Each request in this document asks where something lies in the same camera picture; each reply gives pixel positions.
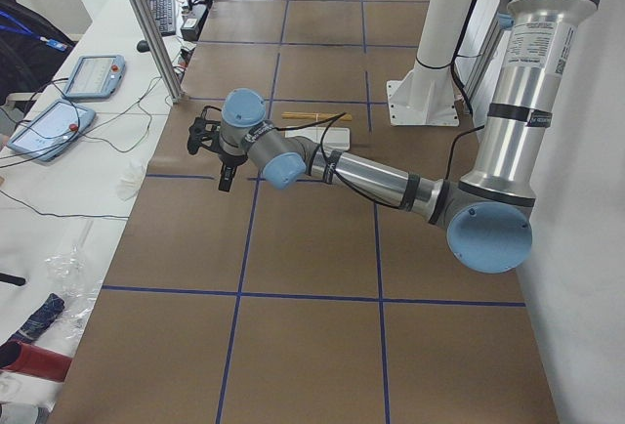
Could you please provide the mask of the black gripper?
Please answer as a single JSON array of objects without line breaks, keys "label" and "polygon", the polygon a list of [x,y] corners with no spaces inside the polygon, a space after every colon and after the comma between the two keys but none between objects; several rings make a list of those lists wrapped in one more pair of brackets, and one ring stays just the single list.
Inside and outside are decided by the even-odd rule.
[{"label": "black gripper", "polygon": [[229,192],[230,185],[233,183],[236,175],[237,167],[247,161],[247,155],[245,153],[234,155],[222,149],[219,153],[219,159],[222,162],[222,168],[218,190]]}]

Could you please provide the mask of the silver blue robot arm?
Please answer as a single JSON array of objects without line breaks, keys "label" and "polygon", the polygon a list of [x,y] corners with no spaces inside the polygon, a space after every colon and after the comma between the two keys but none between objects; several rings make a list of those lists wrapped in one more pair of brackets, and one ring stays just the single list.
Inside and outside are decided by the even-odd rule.
[{"label": "silver blue robot arm", "polygon": [[470,180],[479,148],[443,162],[458,117],[449,57],[471,0],[218,0],[201,89],[224,103],[223,159],[258,185],[245,285],[307,290],[324,278],[509,280],[528,255],[532,204],[513,183]]}]

